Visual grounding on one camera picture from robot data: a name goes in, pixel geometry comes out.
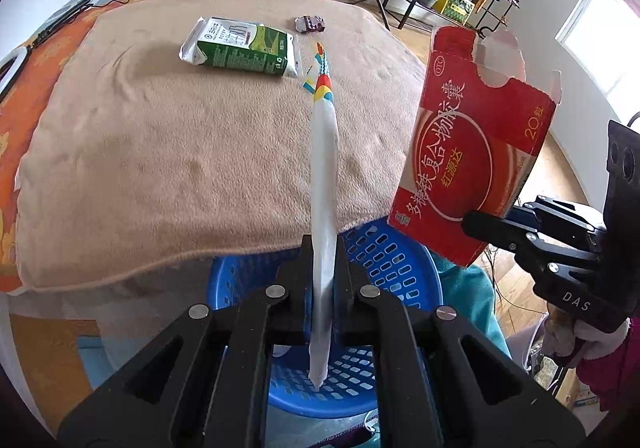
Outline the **magenta sleeve forearm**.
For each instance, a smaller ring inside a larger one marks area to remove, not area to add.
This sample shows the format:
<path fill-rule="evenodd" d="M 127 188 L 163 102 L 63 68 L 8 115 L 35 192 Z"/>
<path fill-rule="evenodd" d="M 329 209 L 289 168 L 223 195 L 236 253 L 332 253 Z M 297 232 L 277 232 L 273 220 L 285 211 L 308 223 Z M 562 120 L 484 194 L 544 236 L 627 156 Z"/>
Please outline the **magenta sleeve forearm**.
<path fill-rule="evenodd" d="M 599 359 L 584 359 L 577 365 L 578 379 L 599 398 L 601 411 L 617 404 L 629 379 L 639 372 L 639 317 L 629 320 L 626 340 L 614 353 Z"/>

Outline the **right gloved hand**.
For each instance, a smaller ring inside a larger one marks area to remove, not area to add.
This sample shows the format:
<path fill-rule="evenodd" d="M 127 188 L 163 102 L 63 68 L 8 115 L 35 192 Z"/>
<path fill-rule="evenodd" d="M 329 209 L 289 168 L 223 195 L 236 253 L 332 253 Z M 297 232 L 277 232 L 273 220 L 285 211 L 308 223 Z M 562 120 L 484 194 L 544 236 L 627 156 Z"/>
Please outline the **right gloved hand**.
<path fill-rule="evenodd" d="M 576 367 L 584 359 L 599 359 L 614 353 L 626 340 L 630 320 L 626 319 L 612 333 L 602 332 L 570 316 L 549 315 L 542 327 L 542 353 L 555 360 L 567 359 L 570 367 Z"/>

